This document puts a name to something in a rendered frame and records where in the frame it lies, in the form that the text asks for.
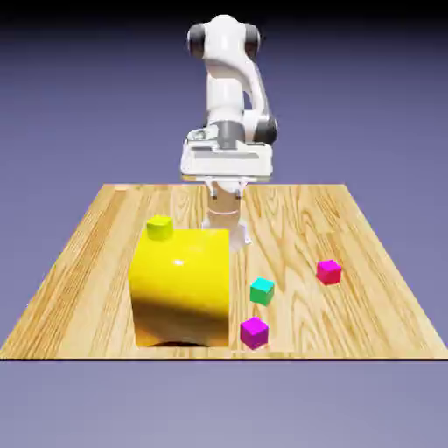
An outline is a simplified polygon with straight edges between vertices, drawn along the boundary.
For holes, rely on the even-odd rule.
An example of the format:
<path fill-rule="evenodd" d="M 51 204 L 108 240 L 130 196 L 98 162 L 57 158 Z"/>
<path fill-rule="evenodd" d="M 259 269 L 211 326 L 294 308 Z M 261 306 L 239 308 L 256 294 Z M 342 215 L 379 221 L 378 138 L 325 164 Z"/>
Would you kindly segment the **small pink-red cube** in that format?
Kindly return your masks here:
<path fill-rule="evenodd" d="M 324 285 L 337 284 L 341 278 L 342 268 L 333 259 L 317 264 L 316 278 Z"/>

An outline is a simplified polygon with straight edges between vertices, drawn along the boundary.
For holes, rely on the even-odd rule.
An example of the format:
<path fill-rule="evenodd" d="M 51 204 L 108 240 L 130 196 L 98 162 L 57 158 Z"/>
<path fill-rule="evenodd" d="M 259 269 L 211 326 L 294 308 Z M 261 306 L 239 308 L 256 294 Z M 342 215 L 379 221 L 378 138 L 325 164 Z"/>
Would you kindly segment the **small yellow-green cube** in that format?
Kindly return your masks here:
<path fill-rule="evenodd" d="M 153 241 L 170 239 L 174 232 L 171 216 L 155 214 L 146 222 L 146 233 Z"/>

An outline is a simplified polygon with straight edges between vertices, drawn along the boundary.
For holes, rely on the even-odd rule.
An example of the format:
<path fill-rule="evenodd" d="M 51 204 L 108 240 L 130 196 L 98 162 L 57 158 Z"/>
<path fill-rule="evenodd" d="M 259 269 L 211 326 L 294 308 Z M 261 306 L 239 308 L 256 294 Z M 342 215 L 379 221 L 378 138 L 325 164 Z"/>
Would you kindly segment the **small teal green cube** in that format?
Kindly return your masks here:
<path fill-rule="evenodd" d="M 264 278 L 258 277 L 251 285 L 249 299 L 251 302 L 263 306 L 268 306 L 274 296 L 275 284 Z"/>

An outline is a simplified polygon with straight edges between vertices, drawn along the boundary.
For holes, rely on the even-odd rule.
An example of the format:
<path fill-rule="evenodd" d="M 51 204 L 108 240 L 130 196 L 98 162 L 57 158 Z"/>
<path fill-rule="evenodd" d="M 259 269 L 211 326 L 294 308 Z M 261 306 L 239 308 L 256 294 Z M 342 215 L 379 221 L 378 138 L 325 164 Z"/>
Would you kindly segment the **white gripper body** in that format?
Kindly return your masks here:
<path fill-rule="evenodd" d="M 236 142 L 233 149 L 219 149 L 217 142 L 184 141 L 180 171 L 184 177 L 202 179 L 269 179 L 273 150 L 267 144 Z"/>

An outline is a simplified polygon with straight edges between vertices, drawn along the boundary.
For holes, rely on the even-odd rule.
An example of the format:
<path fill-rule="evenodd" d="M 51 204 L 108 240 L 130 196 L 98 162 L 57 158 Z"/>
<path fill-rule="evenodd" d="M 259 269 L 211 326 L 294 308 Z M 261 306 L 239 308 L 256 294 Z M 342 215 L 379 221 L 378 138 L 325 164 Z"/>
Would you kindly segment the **small magenta cube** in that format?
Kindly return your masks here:
<path fill-rule="evenodd" d="M 249 318 L 240 324 L 240 340 L 255 350 L 269 341 L 269 326 L 258 317 Z"/>

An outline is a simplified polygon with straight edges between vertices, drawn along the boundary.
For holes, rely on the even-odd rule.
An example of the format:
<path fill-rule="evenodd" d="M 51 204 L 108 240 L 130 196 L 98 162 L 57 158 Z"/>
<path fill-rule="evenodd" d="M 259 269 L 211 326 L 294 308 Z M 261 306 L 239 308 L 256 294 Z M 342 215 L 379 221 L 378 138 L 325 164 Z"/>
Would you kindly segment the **large yellow box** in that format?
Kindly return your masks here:
<path fill-rule="evenodd" d="M 129 267 L 136 344 L 227 346 L 229 269 L 227 230 L 144 230 Z"/>

